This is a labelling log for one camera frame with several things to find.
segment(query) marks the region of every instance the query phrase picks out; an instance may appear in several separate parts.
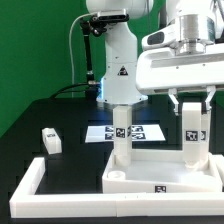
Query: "warning label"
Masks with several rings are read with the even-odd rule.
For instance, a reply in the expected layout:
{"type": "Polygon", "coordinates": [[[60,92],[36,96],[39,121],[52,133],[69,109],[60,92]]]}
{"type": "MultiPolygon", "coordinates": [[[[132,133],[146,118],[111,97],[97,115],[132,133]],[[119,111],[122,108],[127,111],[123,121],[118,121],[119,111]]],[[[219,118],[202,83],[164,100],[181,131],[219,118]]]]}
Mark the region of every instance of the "warning label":
{"type": "Polygon", "coordinates": [[[118,75],[120,75],[120,76],[128,75],[128,72],[127,72],[127,70],[126,70],[126,68],[124,66],[121,68],[121,70],[119,71],[118,75]]]}

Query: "black table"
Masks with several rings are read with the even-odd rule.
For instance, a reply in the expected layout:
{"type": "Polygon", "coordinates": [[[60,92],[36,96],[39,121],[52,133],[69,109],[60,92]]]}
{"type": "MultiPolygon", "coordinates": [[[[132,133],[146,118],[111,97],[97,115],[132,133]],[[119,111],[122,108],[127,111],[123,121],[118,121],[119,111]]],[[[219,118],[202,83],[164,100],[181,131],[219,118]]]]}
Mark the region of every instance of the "black table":
{"type": "MultiPolygon", "coordinates": [[[[198,101],[200,97],[185,97],[198,101]]],[[[153,96],[134,109],[133,124],[159,124],[165,142],[139,142],[134,148],[181,149],[181,116],[176,117],[167,96],[153,96]]],[[[210,148],[224,152],[224,110],[213,103],[210,148]]],[[[46,173],[36,194],[101,193],[101,176],[112,142],[86,144],[87,127],[112,125],[112,110],[84,98],[43,99],[33,102],[0,139],[0,223],[223,223],[223,217],[124,217],[11,219],[9,200],[35,157],[45,157],[46,173]],[[55,128],[62,154],[48,155],[42,129],[55,128]]]]}

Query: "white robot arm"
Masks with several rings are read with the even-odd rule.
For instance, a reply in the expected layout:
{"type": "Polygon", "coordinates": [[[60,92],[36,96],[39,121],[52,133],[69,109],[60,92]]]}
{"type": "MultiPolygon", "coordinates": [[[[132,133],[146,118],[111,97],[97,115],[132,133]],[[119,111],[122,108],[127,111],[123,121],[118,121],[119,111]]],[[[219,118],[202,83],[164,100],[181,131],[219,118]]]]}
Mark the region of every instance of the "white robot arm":
{"type": "Polygon", "coordinates": [[[142,94],[222,89],[224,45],[215,45],[224,23],[213,0],[167,0],[168,26],[143,41],[137,65],[142,94]]]}
{"type": "Polygon", "coordinates": [[[152,9],[153,0],[87,0],[86,5],[89,12],[96,12],[96,22],[107,21],[106,74],[97,101],[109,106],[144,101],[147,97],[142,96],[135,85],[137,38],[127,22],[117,23],[117,18],[140,18],[152,9]]]}

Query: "green backdrop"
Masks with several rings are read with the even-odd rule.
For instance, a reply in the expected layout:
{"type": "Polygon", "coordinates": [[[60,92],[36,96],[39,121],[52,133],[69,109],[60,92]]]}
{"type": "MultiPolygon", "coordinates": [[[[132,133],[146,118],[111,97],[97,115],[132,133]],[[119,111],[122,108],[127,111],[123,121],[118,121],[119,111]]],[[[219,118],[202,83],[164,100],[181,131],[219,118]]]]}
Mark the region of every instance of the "green backdrop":
{"type": "MultiPolygon", "coordinates": [[[[164,0],[155,0],[150,31],[158,29],[164,0]]],[[[85,0],[0,0],[0,136],[37,99],[71,84],[68,35],[74,19],[86,14],[85,0]]],[[[130,22],[139,38],[149,33],[148,17],[130,22]]],[[[99,79],[105,72],[104,38],[91,37],[99,79]]],[[[80,28],[73,34],[76,81],[85,81],[80,28]]]]}

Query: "white platform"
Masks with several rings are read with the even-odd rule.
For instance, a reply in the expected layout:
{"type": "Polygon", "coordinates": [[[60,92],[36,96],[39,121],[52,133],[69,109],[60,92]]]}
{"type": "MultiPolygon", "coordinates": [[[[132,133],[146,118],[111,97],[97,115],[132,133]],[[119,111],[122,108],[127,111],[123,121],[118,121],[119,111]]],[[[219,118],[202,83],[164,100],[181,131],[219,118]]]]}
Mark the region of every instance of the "white platform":
{"type": "MultiPolygon", "coordinates": [[[[223,156],[213,157],[224,177],[223,156]]],[[[9,202],[12,218],[224,214],[221,192],[35,195],[44,172],[44,158],[34,159],[9,202]]]]}

